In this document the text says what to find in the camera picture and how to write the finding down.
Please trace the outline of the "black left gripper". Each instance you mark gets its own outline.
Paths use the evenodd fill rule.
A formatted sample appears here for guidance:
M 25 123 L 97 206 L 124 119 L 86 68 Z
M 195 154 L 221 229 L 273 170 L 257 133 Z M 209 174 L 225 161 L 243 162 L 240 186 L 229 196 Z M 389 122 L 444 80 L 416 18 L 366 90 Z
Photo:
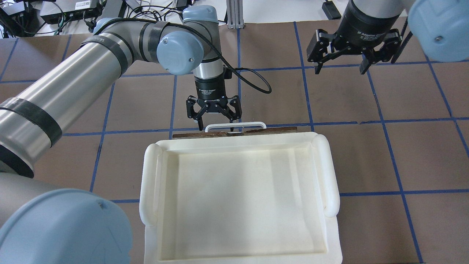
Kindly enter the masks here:
M 222 73 L 208 79 L 194 77 L 197 95 L 186 99 L 186 111 L 187 118 L 197 122 L 199 131 L 204 130 L 203 115 L 206 113 L 225 116 L 229 120 L 230 132 L 234 131 L 233 123 L 241 119 L 241 101 L 237 95 L 226 95 L 225 75 Z

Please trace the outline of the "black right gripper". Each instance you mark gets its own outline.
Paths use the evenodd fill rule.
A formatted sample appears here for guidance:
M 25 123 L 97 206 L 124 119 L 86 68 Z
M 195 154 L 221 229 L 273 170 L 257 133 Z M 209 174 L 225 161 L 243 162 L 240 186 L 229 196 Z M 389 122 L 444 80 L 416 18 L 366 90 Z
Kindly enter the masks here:
M 335 33 L 317 29 L 307 49 L 307 61 L 318 75 L 325 62 L 345 55 L 362 55 L 360 74 L 378 62 L 388 62 L 402 37 L 393 25 L 403 12 L 400 0 L 350 0 Z

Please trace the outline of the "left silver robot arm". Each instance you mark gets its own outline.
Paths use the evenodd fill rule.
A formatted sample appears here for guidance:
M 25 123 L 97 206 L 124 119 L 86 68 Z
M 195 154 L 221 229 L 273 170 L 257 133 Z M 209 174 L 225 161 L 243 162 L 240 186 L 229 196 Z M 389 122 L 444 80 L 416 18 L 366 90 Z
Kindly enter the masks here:
M 187 7 L 182 23 L 114 18 L 67 59 L 1 103 L 1 263 L 129 264 L 133 234 L 116 203 L 34 179 L 34 164 L 136 61 L 197 82 L 223 79 L 217 10 Z

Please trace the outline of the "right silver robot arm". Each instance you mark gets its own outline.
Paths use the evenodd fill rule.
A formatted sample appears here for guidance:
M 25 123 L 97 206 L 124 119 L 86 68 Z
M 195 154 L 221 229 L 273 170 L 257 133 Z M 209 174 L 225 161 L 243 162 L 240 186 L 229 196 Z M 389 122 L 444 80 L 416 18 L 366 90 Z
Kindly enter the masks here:
M 307 60 L 319 74 L 324 63 L 362 55 L 360 73 L 378 62 L 395 63 L 416 37 L 427 57 L 439 62 L 468 59 L 467 0 L 350 0 L 335 33 L 317 29 Z

